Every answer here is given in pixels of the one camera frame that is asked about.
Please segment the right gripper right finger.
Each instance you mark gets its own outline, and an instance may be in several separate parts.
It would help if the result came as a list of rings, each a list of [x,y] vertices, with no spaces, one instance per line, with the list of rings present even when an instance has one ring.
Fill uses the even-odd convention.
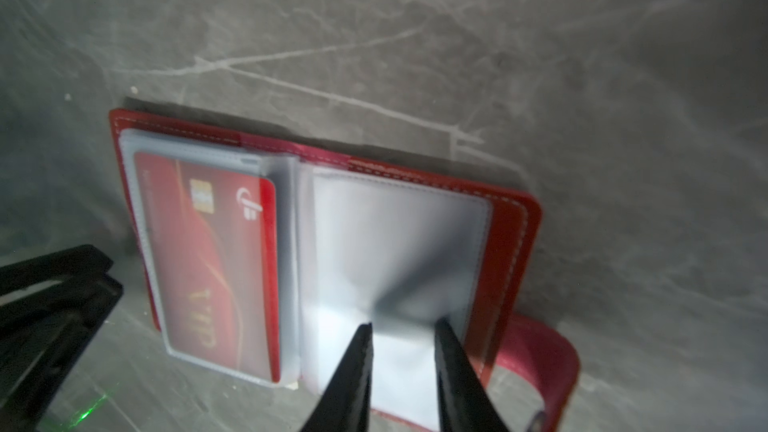
[[[434,346],[440,430],[507,432],[445,318],[435,324]]]

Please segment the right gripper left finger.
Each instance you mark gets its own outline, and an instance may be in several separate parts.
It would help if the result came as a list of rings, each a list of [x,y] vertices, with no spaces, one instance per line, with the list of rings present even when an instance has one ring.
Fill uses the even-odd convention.
[[[372,367],[372,324],[360,325],[302,432],[366,432],[369,414]]]

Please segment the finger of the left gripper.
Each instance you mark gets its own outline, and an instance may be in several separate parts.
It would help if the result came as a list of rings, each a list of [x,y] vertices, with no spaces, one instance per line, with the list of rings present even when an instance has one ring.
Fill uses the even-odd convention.
[[[1,267],[1,429],[34,431],[123,295],[113,261],[80,245]]]

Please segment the red leather card holder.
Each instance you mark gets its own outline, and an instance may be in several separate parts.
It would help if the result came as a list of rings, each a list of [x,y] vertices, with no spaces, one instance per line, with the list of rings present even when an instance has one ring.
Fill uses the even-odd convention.
[[[539,394],[534,431],[553,431],[579,357],[562,335],[514,312],[542,211],[528,193],[274,137],[125,109],[109,115],[137,223],[133,155],[158,153],[271,180],[277,201],[282,377],[320,397],[357,328],[373,330],[370,414],[441,431],[435,324],[448,320],[485,391],[496,365]]]

